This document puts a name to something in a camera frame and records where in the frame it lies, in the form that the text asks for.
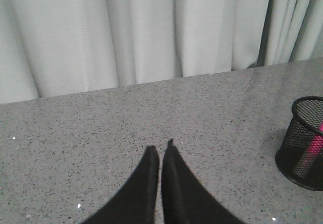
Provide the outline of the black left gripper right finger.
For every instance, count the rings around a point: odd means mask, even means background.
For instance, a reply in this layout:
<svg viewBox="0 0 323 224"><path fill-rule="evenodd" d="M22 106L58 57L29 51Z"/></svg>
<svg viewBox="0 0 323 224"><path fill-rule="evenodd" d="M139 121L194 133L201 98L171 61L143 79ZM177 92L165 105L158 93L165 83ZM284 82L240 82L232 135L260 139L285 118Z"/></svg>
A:
<svg viewBox="0 0 323 224"><path fill-rule="evenodd" d="M161 197L165 223L243 223L197 180L173 139L163 158Z"/></svg>

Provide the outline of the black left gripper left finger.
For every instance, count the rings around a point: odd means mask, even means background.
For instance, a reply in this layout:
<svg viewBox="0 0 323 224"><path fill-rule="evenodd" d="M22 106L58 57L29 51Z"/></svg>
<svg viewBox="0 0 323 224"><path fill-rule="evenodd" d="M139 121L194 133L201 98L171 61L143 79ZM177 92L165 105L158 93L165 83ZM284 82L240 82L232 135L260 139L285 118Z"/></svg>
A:
<svg viewBox="0 0 323 224"><path fill-rule="evenodd" d="M84 223L154 223L158 170L157 150L147 146L122 188Z"/></svg>

